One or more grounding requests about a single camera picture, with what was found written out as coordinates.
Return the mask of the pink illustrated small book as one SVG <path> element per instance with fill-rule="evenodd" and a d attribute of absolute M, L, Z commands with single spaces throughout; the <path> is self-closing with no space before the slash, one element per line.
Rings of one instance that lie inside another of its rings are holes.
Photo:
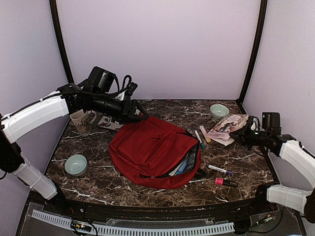
<path fill-rule="evenodd" d="M 206 135 L 213 141 L 224 146 L 230 145 L 234 139 L 230 137 L 230 133 L 241 129 L 248 120 L 248 115 L 228 115 L 222 118 Z"/>

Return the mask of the red student backpack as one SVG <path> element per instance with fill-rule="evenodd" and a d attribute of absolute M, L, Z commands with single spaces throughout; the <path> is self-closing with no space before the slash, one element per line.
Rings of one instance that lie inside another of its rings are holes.
<path fill-rule="evenodd" d="M 199 141 L 186 130 L 150 116 L 125 124 L 109 144 L 115 168 L 130 181 L 156 189 L 180 188 L 192 180 L 201 164 Z M 173 171 L 190 152 L 185 170 Z"/>

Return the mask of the dog picture book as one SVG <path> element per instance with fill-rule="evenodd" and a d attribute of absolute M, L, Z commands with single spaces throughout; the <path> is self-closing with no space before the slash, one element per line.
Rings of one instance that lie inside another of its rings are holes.
<path fill-rule="evenodd" d="M 190 158 L 190 152 L 188 152 L 186 154 L 184 160 L 173 171 L 171 171 L 168 175 L 169 176 L 175 176 L 175 175 L 181 174 L 185 170 L 185 168 L 188 164 L 189 158 Z"/>

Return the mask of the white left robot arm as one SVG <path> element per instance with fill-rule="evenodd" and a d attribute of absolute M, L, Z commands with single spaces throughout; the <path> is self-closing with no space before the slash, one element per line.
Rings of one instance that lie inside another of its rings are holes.
<path fill-rule="evenodd" d="M 48 96 L 0 118 L 0 169 L 13 174 L 19 180 L 50 201 L 58 214 L 69 211 L 69 202 L 63 199 L 63 192 L 22 156 L 17 141 L 55 120 L 79 110 L 96 111 L 113 118 L 120 124 L 140 122 L 148 118 L 138 101 L 131 96 L 137 88 L 130 75 L 124 77 L 123 86 L 110 93 L 116 74 L 95 66 L 88 78 L 80 84 L 66 84 Z"/>

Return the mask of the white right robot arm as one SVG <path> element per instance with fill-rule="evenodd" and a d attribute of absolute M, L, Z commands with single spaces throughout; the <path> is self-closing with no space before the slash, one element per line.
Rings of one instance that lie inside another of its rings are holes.
<path fill-rule="evenodd" d="M 249 116 L 246 124 L 229 135 L 237 143 L 251 149 L 264 147 L 275 156 L 288 162 L 302 174 L 312 187 L 315 186 L 315 156 L 300 141 L 289 134 L 282 134 L 281 116 L 276 112 L 262 113 L 262 129 L 253 127 L 256 117 Z M 265 187 L 265 194 L 251 203 L 255 213 L 262 213 L 270 203 L 280 204 L 300 212 L 310 222 L 315 222 L 315 191 L 286 187 L 282 184 Z"/>

